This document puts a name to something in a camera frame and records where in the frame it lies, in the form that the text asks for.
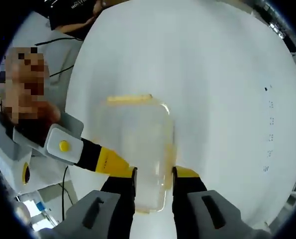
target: transparent plastic container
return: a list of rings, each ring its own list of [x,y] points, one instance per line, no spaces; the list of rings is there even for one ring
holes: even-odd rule
[[[167,106],[151,95],[108,97],[95,116],[93,141],[138,168],[136,211],[161,211],[175,165],[174,125]]]

